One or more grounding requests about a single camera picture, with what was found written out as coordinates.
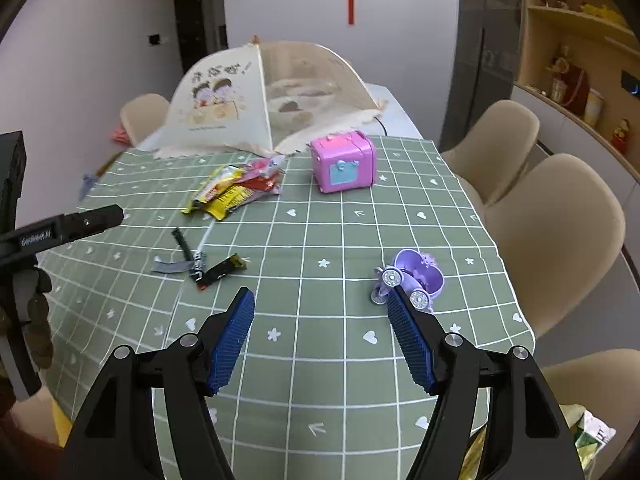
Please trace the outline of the left hand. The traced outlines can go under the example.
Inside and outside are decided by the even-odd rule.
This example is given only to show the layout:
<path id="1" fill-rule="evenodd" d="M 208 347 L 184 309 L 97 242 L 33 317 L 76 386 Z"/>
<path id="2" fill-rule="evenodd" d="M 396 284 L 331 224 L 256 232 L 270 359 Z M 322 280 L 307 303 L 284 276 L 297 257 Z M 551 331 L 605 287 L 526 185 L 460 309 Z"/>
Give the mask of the left hand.
<path id="1" fill-rule="evenodd" d="M 24 328 L 25 339 L 40 370 L 49 368 L 53 359 L 46 298 L 51 290 L 49 275 L 41 269 L 25 270 L 14 276 L 16 304 L 25 307 L 30 318 L 30 323 Z M 1 365 L 1 478 L 54 479 L 60 450 L 26 434 L 14 424 L 9 412 L 15 402 L 13 388 L 4 365 Z"/>

